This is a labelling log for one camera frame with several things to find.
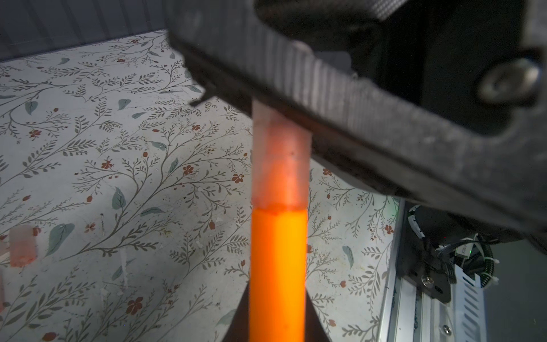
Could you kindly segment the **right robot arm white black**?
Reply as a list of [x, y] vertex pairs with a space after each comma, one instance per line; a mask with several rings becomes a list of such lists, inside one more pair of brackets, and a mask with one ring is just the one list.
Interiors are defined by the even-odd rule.
[[207, 97], [259, 100], [346, 182], [413, 202], [423, 253], [546, 250], [545, 1], [166, 1]]

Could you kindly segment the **orange marker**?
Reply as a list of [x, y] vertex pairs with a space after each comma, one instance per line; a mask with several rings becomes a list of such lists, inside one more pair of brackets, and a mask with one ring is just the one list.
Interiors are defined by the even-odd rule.
[[303, 341], [307, 212], [252, 212], [249, 340]]

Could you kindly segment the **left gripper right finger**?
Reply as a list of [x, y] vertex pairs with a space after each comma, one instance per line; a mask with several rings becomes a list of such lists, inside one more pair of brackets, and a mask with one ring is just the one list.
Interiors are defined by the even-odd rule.
[[309, 293], [306, 293], [305, 342], [329, 342]]

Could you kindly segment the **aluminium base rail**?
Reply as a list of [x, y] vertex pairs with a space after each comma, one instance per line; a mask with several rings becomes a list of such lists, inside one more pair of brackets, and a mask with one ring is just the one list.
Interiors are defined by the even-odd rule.
[[486, 341], [491, 241], [480, 223], [400, 201], [378, 341]]

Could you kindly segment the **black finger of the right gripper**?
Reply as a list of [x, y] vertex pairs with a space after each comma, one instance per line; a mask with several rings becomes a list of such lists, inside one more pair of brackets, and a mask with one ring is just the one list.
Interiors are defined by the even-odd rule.
[[350, 183], [546, 229], [545, 1], [166, 1], [192, 77], [313, 133]]

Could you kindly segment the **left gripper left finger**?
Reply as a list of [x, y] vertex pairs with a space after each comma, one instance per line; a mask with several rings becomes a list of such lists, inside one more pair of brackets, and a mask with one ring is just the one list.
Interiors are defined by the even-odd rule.
[[249, 341], [249, 284], [246, 285], [242, 298], [236, 308], [232, 322], [222, 342]]

